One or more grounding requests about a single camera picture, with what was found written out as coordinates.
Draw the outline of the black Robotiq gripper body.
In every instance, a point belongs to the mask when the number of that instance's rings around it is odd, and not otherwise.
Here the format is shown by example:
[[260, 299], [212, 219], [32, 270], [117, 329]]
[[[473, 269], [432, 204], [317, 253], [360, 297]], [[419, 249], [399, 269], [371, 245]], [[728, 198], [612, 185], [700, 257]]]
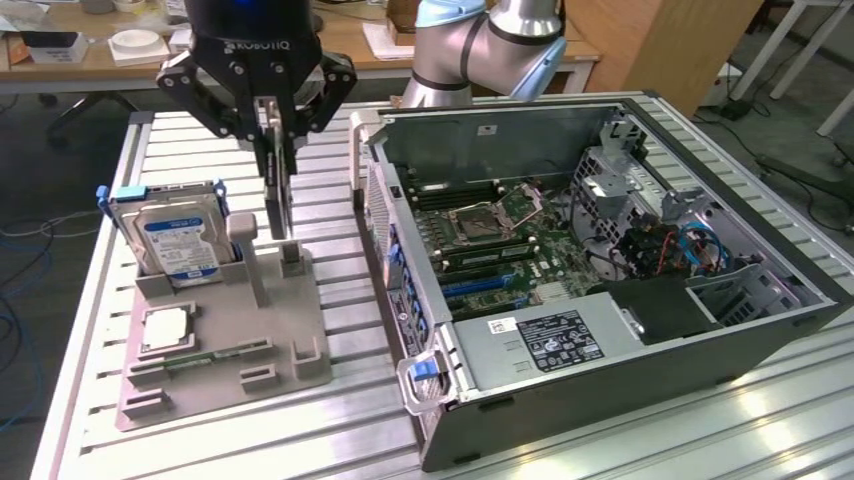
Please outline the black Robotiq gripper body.
[[188, 1], [189, 52], [217, 85], [303, 107], [321, 90], [323, 53], [309, 1]]

